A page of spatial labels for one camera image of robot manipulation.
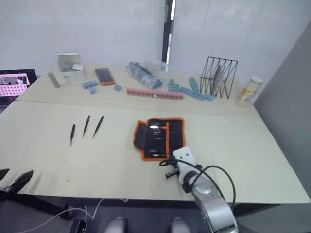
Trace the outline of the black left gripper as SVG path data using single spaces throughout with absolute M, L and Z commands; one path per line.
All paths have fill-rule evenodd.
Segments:
M 5 168 L 0 170 L 0 180 L 2 180 L 10 169 Z M 11 186 L 0 188 L 0 201 L 5 202 L 19 192 L 32 178 L 34 171 L 30 170 L 21 174 Z

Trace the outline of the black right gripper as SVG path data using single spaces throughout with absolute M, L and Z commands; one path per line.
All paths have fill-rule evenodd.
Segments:
M 165 177 L 168 179 L 172 176 L 179 176 L 180 171 L 178 168 L 172 167 L 168 172 L 165 173 Z

